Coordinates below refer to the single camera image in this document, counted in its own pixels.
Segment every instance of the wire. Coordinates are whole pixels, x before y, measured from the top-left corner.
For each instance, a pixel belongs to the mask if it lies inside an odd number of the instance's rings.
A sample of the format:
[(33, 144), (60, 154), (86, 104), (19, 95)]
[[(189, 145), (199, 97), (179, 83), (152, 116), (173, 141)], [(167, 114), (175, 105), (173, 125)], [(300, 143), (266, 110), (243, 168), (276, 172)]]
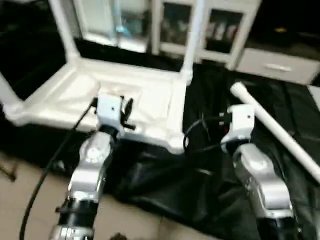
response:
[(31, 208), (34, 205), (34, 202), (36, 200), (36, 197), (39, 193), (39, 190), (42, 186), (42, 184), (44, 183), (53, 163), (55, 162), (57, 156), (60, 154), (60, 152), (63, 150), (63, 148), (65, 147), (65, 145), (67, 144), (67, 142), (71, 139), (72, 135), (74, 134), (74, 132), (76, 131), (77, 127), (79, 126), (80, 122), (82, 121), (82, 119), (86, 116), (86, 114), (89, 112), (91, 106), (92, 106), (92, 102), (90, 103), (90, 105), (87, 107), (87, 109), (83, 112), (83, 114), (81, 115), (81, 117), (78, 119), (78, 121), (76, 122), (76, 124), (72, 127), (72, 129), (70, 131), (67, 132), (64, 140), (62, 141), (62, 143), (60, 144), (59, 148), (55, 151), (55, 153), (53, 154), (53, 156), (51, 157), (51, 159), (49, 160), (48, 164), (46, 165), (46, 167), (44, 168), (42, 175), (37, 183), (37, 185), (35, 186), (33, 193), (31, 195), (31, 198), (29, 200), (29, 203), (25, 209), (24, 212), (24, 216), (22, 219), (22, 223), (21, 223), (21, 227), (20, 227), (20, 234), (19, 234), (19, 240), (24, 240), (25, 239), (25, 232), (26, 232), (26, 226), (27, 226), (27, 222), (28, 222), (28, 218), (31, 212)]
[(216, 143), (216, 144), (213, 144), (213, 145), (209, 145), (209, 146), (205, 146), (203, 148), (198, 148), (198, 149), (195, 149), (195, 150), (192, 150), (190, 151), (189, 149), (187, 149), (187, 138), (189, 137), (190, 135), (190, 132), (195, 128), (197, 127), (199, 124), (203, 124), (205, 123), (205, 121), (221, 121), (221, 117), (219, 116), (208, 116), (208, 117), (204, 117), (204, 118), (201, 118), (201, 119), (198, 119), (196, 120), (195, 122), (193, 122), (190, 127), (185, 131), (185, 134), (184, 134), (184, 138), (183, 138), (183, 149), (184, 149), (184, 152), (185, 153), (204, 153), (204, 152), (207, 152), (207, 151), (210, 151), (212, 149), (215, 149), (215, 148), (218, 148), (220, 146), (220, 143)]

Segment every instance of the white furniture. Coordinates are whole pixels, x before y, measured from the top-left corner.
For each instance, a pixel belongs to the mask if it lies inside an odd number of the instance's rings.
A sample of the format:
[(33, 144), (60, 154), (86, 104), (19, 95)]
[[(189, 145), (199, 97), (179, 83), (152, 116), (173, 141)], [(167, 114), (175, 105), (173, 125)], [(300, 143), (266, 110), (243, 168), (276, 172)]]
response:
[[(186, 57), (180, 72), (163, 71), (119, 63), (87, 59), (80, 56), (58, 0), (50, 0), (60, 33), (67, 63), (40, 86), (25, 101), (19, 99), (0, 75), (0, 102), (8, 120), (17, 126), (39, 124), (70, 129), (99, 93), (133, 98), (133, 109), (125, 139), (150, 143), (183, 153), (182, 120), (186, 86), (192, 80), (194, 45), (186, 47)], [(205, 0), (198, 0), (190, 42), (198, 41), (201, 10)], [(78, 130), (96, 128), (94, 110), (87, 114)]]
[(319, 73), (320, 62), (303, 57), (246, 48), (236, 71), (307, 85), (311, 84)]
[[(190, 7), (190, 19), (195, 14), (194, 5), (197, 0), (153, 0), (152, 1), (152, 53), (154, 55), (160, 52), (173, 53), (184, 55), (186, 47), (184, 44), (168, 42), (162, 40), (162, 26), (164, 14), (166, 12), (165, 5), (172, 4), (172, 6), (180, 5), (186, 12), (186, 7)], [(206, 0), (203, 8), (201, 31), (199, 41), (196, 43), (196, 61), (210, 60), (221, 63), (226, 63), (229, 70), (234, 70), (240, 58), (242, 49), (247, 40), (251, 26), (255, 19), (257, 10), (260, 6), (260, 0)], [(186, 23), (185, 19), (181, 20), (182, 24)], [(215, 39), (212, 45), (215, 46), (219, 40), (226, 38), (229, 34), (231, 43), (229, 49), (225, 53), (218, 50), (208, 49), (208, 39)]]

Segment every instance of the white cabinet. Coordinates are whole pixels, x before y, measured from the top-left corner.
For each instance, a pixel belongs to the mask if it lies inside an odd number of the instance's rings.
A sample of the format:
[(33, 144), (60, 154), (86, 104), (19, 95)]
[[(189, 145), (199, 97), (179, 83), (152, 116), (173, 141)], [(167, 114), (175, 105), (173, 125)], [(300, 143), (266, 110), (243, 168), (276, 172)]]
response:
[[(196, 2), (152, 1), (153, 54), (185, 54)], [(259, 6), (260, 0), (207, 0), (195, 60), (226, 63), (234, 70)]]

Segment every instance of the white pvc frame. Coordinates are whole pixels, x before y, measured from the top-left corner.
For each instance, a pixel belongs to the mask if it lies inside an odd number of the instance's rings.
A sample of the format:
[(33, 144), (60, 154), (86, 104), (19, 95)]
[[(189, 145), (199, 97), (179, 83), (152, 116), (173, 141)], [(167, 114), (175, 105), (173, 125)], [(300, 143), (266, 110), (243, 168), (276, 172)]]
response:
[[(137, 128), (134, 131), (128, 129), (124, 138), (162, 146), (174, 154), (182, 153), (184, 137), (182, 119), (186, 86), (190, 84), (193, 77), (193, 63), (205, 1), (197, 0), (183, 66), (180, 72), (171, 72), (82, 58), (71, 34), (60, 0), (49, 0), (63, 42), (67, 62), (25, 101), (17, 97), (0, 74), (0, 102), (3, 105), (6, 118), (16, 126), (31, 123), (70, 129), (92, 97), (105, 91), (115, 91), (117, 87), (113, 88), (114, 85), (119, 84), (124, 87), (130, 83), (143, 91), (146, 88), (146, 95), (149, 97), (143, 95), (147, 98), (139, 100), (143, 107), (139, 105), (133, 109), (132, 115), (136, 113), (136, 117), (130, 118)], [(152, 87), (153, 90), (160, 89), (161, 91), (162, 89), (163, 92), (148, 93)], [(170, 95), (163, 98), (167, 90), (170, 91)], [(157, 99), (168, 103), (159, 103)], [(168, 107), (164, 118), (161, 115), (158, 117), (158, 112), (150, 118), (152, 111), (157, 109), (157, 104)], [(97, 118), (93, 112), (90, 112), (77, 130), (87, 132), (95, 128), (96, 125)]]

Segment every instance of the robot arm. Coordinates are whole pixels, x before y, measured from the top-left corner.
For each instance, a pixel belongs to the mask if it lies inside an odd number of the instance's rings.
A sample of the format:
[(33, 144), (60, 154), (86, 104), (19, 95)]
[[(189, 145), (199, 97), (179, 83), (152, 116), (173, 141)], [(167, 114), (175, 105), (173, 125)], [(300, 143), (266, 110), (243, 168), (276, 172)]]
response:
[(131, 113), (132, 100), (122, 113), (123, 98), (100, 95), (96, 114), (98, 131), (81, 146), (78, 166), (74, 170), (61, 207), (58, 224), (53, 227), (50, 240), (93, 240), (94, 221), (103, 195), (106, 170), (112, 161), (115, 143), (124, 134), (125, 121)]
[(246, 190), (262, 240), (297, 240), (298, 231), (290, 195), (277, 176), (271, 159), (250, 143), (254, 109), (233, 105), (230, 129), (221, 140), (223, 151), (232, 155), (235, 173)]

